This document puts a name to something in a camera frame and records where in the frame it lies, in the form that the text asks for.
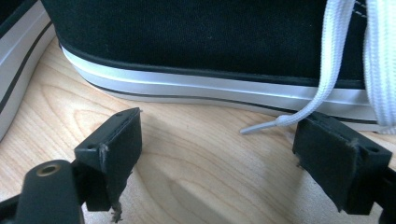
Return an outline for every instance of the white shoelace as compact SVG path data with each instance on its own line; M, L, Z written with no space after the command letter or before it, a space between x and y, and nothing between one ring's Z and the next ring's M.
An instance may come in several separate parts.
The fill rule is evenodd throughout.
M289 126L314 112L332 92L341 67L355 0L328 0L321 38L320 81L311 102L293 115L254 125L241 133ZM396 0L367 0L364 75L367 94L382 133L396 133Z

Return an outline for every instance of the hole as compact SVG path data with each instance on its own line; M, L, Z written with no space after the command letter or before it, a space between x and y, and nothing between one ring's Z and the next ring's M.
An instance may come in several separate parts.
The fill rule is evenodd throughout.
M49 164L37 170L36 174L38 176L53 175L61 169L59 164Z
M367 147L367 150L371 151L371 152L379 152L379 149L376 147Z

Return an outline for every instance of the shoelace aglet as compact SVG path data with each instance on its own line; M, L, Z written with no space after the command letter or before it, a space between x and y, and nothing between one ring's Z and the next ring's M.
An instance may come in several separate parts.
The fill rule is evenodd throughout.
M247 128L244 128L240 131L241 134L247 134L247 133L255 133L258 132L259 130L262 129L267 129L267 128L272 128L276 126L276 121L269 121L261 124L256 124Z

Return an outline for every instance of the sneaker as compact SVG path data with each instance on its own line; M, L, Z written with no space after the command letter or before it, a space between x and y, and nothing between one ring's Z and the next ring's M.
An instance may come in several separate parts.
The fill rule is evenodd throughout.
M396 81L386 91L373 88L383 85L375 81L367 96L364 74L383 62L363 63L363 57L382 52L371 39L366 46L373 51L363 55L363 43L369 39L368 18L373 28L368 34L374 36L375 25L391 19L392 1L383 6L368 1L371 10L355 0L43 4L66 58L89 83L109 94L148 102L225 105L275 116L300 111L245 133L290 125L315 110L355 130L386 132L396 124L396 110L387 108L385 116L392 118L384 122L378 105L392 104L371 95L385 95L396 107L390 91ZM391 39L388 51L394 51ZM391 69L385 71L388 76L394 76Z
M0 140L14 119L35 66L55 37L39 1L18 0L0 9Z

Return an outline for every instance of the wood grain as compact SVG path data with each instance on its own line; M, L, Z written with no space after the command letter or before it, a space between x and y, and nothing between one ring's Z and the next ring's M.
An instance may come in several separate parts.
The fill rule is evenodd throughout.
M133 102L90 86L54 39L42 56L0 143L0 201L18 194L24 174L49 160L74 159L74 147L112 114L140 107L143 154L121 202L122 223L376 223L338 213L291 152L294 128L242 136L271 117L210 105ZM394 136L365 133L396 151ZM391 167L396 167L395 160ZM87 213L87 223L109 223Z

